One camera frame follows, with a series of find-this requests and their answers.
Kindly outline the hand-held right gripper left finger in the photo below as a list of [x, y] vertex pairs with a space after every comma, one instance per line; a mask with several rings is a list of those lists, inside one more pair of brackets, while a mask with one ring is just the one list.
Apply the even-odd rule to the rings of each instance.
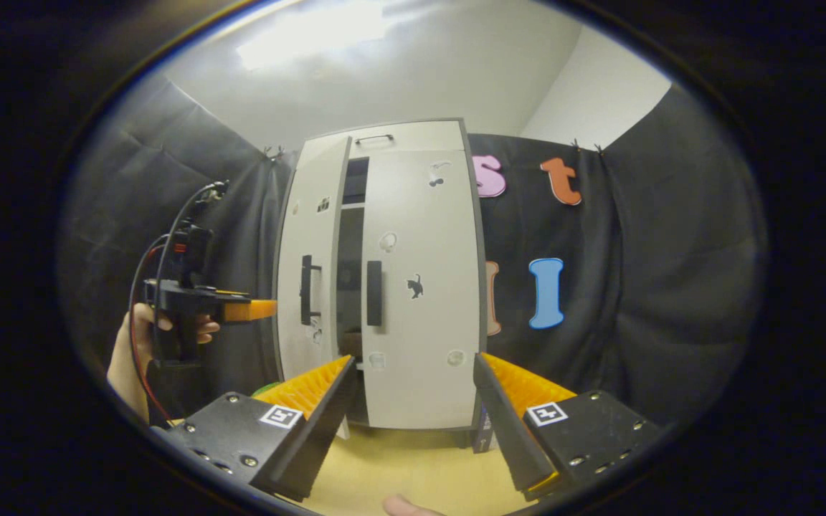
[[302, 502], [353, 404], [355, 362], [341, 356], [256, 396], [223, 394], [165, 441], [216, 477]]

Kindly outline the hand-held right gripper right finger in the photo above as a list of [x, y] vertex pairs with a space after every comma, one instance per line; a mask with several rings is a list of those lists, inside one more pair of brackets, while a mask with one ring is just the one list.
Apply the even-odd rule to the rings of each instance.
[[473, 384], [529, 502], [589, 489], [663, 437], [661, 426], [604, 390], [577, 394], [488, 353], [473, 361]]

